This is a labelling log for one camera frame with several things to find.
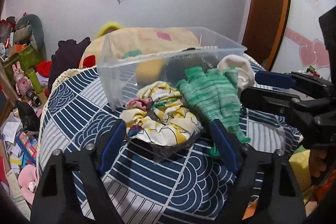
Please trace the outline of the green cylinder bottle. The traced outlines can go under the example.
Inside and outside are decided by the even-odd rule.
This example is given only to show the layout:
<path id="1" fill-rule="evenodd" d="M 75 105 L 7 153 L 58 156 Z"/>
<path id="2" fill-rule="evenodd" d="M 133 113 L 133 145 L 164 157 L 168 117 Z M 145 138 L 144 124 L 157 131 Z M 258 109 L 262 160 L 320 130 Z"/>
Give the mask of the green cylinder bottle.
<path id="1" fill-rule="evenodd" d="M 36 94 L 41 93 L 42 90 L 42 86 L 37 78 L 37 75 L 35 73 L 35 70 L 33 68 L 30 68 L 27 72 L 28 78 L 30 79 L 33 87 L 34 87 L 34 91 Z"/>

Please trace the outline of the green cardboard box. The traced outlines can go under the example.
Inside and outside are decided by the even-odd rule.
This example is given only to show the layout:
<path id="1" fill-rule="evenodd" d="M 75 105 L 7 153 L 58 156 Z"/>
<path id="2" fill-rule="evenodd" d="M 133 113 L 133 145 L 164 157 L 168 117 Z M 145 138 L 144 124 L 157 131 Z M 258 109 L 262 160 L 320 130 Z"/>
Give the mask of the green cardboard box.
<path id="1" fill-rule="evenodd" d="M 42 60 L 43 60 L 42 55 L 38 51 L 34 50 L 32 46 L 28 46 L 21 52 L 15 53 L 12 57 L 7 59 L 3 63 L 3 68 L 7 74 L 9 81 L 11 82 L 12 85 L 14 85 L 15 80 L 14 80 L 14 72 L 12 69 L 13 64 L 15 65 L 17 61 L 19 61 L 21 64 L 21 69 L 24 71 L 25 76 L 27 76 L 27 72 L 31 68 L 35 69 Z"/>

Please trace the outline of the yellow floral white cloth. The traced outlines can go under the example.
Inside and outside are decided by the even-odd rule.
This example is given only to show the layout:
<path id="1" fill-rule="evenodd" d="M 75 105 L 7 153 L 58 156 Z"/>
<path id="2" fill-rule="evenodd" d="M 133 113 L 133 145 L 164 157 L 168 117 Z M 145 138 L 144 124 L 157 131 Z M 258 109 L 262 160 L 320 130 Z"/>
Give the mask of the yellow floral white cloth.
<path id="1" fill-rule="evenodd" d="M 129 139 L 171 147 L 187 142 L 201 127 L 180 91 L 163 81 L 141 88 L 125 107 L 120 119 Z"/>

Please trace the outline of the beige plush pillow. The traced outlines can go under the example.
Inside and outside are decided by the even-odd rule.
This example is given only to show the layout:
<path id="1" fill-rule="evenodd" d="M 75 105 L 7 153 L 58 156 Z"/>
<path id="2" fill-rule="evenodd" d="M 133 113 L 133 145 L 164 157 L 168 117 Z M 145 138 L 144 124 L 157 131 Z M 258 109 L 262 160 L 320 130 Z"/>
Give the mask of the beige plush pillow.
<path id="1" fill-rule="evenodd" d="M 94 56 L 97 64 L 102 53 L 111 52 L 123 59 L 128 52 L 141 51 L 143 55 L 197 48 L 198 38 L 186 28 L 122 28 L 94 39 L 85 49 L 79 63 Z"/>

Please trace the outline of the brown wooden door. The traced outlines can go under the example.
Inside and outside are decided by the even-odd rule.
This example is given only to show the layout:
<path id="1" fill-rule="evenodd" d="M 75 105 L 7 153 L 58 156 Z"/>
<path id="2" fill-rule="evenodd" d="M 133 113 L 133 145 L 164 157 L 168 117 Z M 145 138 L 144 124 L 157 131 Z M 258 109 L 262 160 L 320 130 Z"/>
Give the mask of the brown wooden door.
<path id="1" fill-rule="evenodd" d="M 242 45 L 270 71 L 285 33 L 291 0 L 251 0 Z"/>

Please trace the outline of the dark purple garment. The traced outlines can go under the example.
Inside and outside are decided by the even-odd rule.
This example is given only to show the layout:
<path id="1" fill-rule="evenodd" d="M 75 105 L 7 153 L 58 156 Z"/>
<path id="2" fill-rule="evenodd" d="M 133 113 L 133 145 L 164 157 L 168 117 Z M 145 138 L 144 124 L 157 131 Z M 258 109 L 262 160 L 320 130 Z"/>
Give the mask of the dark purple garment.
<path id="1" fill-rule="evenodd" d="M 48 83 L 48 90 L 51 93 L 55 80 L 68 69 L 79 67 L 81 57 L 85 49 L 90 45 L 91 40 L 86 37 L 80 43 L 74 39 L 60 40 L 57 51 L 51 56 L 51 69 Z"/>

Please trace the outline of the yellow soft ball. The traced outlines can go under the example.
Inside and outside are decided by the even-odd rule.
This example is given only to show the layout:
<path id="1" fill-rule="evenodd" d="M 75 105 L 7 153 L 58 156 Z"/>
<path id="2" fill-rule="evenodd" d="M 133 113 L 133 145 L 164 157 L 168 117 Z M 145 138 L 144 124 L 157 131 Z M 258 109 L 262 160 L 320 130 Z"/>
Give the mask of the yellow soft ball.
<path id="1" fill-rule="evenodd" d="M 157 81 L 165 65 L 164 59 L 143 61 L 135 70 L 136 81 L 139 85 L 148 85 Z"/>

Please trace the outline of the grey green plush toy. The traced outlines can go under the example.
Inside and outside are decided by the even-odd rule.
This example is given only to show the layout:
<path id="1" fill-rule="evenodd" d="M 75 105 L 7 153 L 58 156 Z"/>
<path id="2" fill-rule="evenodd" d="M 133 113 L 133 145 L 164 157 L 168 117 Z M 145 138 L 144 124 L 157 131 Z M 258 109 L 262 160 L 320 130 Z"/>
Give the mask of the grey green plush toy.
<path id="1" fill-rule="evenodd" d="M 14 32 L 14 42 L 30 44 L 44 59 L 47 58 L 43 26 L 40 18 L 35 14 L 23 16 L 17 22 Z"/>

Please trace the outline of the green knitted glove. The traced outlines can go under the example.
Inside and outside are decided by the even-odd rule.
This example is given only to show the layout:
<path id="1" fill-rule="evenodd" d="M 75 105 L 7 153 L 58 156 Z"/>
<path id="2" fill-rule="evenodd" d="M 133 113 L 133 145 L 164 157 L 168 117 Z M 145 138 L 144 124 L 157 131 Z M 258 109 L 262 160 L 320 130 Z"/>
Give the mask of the green knitted glove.
<path id="1" fill-rule="evenodd" d="M 238 71 L 235 68 L 203 71 L 202 67 L 185 70 L 185 79 L 177 83 L 189 109 L 208 122 L 218 119 L 224 128 L 242 144 L 251 141 L 240 128 Z"/>

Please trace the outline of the pink plush toy on floor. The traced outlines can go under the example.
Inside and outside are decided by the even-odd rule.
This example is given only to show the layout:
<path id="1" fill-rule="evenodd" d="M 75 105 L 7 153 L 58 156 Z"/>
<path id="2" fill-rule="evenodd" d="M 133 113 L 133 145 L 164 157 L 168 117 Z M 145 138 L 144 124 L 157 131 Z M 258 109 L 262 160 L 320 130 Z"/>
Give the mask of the pink plush toy on floor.
<path id="1" fill-rule="evenodd" d="M 39 184 L 37 168 L 34 165 L 26 165 L 18 176 L 18 184 L 21 187 L 23 198 L 30 204 L 33 204 L 35 190 Z"/>

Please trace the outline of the red plush item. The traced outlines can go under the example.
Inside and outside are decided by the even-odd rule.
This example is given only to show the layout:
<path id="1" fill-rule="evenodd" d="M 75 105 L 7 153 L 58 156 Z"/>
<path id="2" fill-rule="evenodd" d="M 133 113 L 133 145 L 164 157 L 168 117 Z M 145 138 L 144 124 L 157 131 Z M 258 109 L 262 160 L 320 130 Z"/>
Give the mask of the red plush item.
<path id="1" fill-rule="evenodd" d="M 41 61 L 37 67 L 36 67 L 36 71 L 45 78 L 49 78 L 50 77 L 50 71 L 51 71 L 51 67 L 52 67 L 52 61 Z"/>

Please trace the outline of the pink rabbit plush toy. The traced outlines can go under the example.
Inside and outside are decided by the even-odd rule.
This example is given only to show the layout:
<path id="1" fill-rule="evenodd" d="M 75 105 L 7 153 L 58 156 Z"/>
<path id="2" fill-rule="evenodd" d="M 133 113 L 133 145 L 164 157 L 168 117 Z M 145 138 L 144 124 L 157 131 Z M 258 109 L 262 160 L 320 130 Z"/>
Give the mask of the pink rabbit plush toy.
<path id="1" fill-rule="evenodd" d="M 24 71 L 21 69 L 19 61 L 12 65 L 13 78 L 15 80 L 15 88 L 19 96 L 26 97 L 29 90 L 34 90 L 30 79 L 25 76 Z"/>

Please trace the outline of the white sock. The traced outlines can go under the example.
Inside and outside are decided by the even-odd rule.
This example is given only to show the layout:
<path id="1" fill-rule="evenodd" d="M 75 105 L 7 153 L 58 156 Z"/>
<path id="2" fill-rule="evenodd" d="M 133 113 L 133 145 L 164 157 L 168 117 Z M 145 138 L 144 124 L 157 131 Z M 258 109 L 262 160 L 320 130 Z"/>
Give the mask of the white sock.
<path id="1" fill-rule="evenodd" d="M 226 72 L 230 69 L 237 71 L 238 94 L 241 94 L 246 88 L 255 84 L 255 74 L 250 62 L 242 56 L 227 55 L 217 65 L 217 69 Z"/>

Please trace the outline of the clear plastic storage box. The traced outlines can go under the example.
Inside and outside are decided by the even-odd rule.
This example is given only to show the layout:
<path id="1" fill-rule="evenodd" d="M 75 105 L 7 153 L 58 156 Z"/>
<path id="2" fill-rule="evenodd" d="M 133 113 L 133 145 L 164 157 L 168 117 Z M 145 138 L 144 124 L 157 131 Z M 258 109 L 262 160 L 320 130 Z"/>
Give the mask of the clear plastic storage box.
<path id="1" fill-rule="evenodd" d="M 175 87 L 177 82 L 185 78 L 185 70 L 191 67 L 202 67 L 204 71 L 216 68 L 219 61 L 227 55 L 241 56 L 246 48 L 212 30 L 203 27 L 186 27 L 199 40 L 197 48 L 168 51 L 143 55 L 141 51 L 128 52 L 126 57 L 118 59 L 111 52 L 102 53 L 97 64 L 104 92 L 110 107 L 115 110 L 126 105 L 136 97 L 137 92 L 146 85 L 136 81 L 136 67 L 143 61 L 164 59 L 165 65 L 158 81 L 165 81 Z"/>

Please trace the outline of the blue white patterned tablecloth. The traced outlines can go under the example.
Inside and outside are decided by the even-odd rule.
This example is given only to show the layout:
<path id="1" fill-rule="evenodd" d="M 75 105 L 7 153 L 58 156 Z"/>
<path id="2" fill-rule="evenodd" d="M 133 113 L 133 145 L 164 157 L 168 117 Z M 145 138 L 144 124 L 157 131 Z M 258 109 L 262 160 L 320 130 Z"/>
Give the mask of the blue white patterned tablecloth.
<path id="1" fill-rule="evenodd" d="M 78 152 L 116 123 L 96 67 L 68 69 L 43 109 L 37 155 L 42 174 L 54 151 Z M 232 207 L 235 175 L 210 155 L 211 136 L 160 159 L 148 144 L 125 140 L 102 182 L 125 223 L 221 223 Z"/>

